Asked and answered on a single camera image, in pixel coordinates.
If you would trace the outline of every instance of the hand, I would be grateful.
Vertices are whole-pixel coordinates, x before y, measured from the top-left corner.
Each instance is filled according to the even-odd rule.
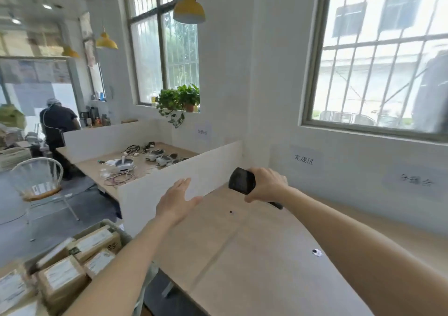
[[[193,208],[202,201],[202,196],[185,200],[185,191],[190,185],[191,178],[179,179],[160,198],[155,216],[166,218],[172,225],[181,222]]]
[[[288,188],[288,180],[278,172],[263,167],[252,167],[248,171],[255,175],[255,188],[244,200],[248,203],[254,200],[275,202],[279,192]]]

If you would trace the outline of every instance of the sign with chinese characters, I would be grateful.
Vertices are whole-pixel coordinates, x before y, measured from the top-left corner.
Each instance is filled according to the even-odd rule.
[[[448,189],[448,172],[420,165],[395,164],[383,178],[390,190],[440,201]]]
[[[204,122],[204,123],[198,123],[195,124],[195,132],[194,132],[196,138],[203,139],[203,140],[211,140],[211,123]]]
[[[290,162],[294,163],[297,169],[309,173],[321,172],[323,163],[323,154],[321,152],[297,145],[291,145],[290,150]]]

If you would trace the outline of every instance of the flower pot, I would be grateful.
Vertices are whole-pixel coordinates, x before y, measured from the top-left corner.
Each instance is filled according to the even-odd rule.
[[[186,112],[192,113],[194,110],[194,105],[192,104],[184,104],[184,109]]]

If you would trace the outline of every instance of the wooden table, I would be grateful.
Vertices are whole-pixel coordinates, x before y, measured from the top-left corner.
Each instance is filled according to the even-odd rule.
[[[184,150],[179,147],[174,147],[165,143],[155,143],[154,150],[162,148],[165,150],[165,154],[171,154],[171,153],[178,153],[178,158],[182,157],[194,157],[195,155],[198,155],[195,152]],[[57,151],[63,155],[67,160],[72,162],[70,160],[70,155],[67,153],[67,149],[65,147],[57,148]],[[104,178],[100,177],[100,171],[102,169],[108,169],[113,171],[114,166],[107,165],[107,164],[100,164],[98,160],[102,161],[108,161],[108,160],[114,160],[114,159],[120,159],[123,155],[123,152],[115,152],[107,155],[102,155],[101,157],[84,160],[79,163],[74,163],[78,169],[80,169],[87,177],[90,177],[102,190],[107,192],[111,197],[113,197],[116,201],[118,200],[118,194],[117,194],[117,186],[108,186],[104,183]],[[150,173],[151,171],[160,171],[163,170],[163,168],[158,169],[156,168],[156,162],[155,161],[147,161],[146,154],[138,153],[136,156],[128,156],[128,158],[131,158],[134,160],[134,165],[136,166],[134,170],[134,175],[136,178],[140,178],[145,176],[146,174]]]
[[[326,202],[448,275],[448,239]],[[212,316],[371,315],[306,228],[288,211],[244,203],[221,187],[176,228],[155,262]]]

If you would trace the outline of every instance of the yellow lampshade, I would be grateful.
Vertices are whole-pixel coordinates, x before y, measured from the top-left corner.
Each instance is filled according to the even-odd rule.
[[[101,33],[101,37],[97,39],[96,46],[98,48],[111,48],[111,49],[118,49],[118,46],[116,45],[115,41],[111,40],[109,38],[109,35],[106,32]]]
[[[64,46],[62,56],[69,56],[70,58],[79,58],[79,54],[75,52],[70,46]]]
[[[205,21],[204,8],[196,0],[179,0],[174,7],[172,17],[178,22],[187,24]]]

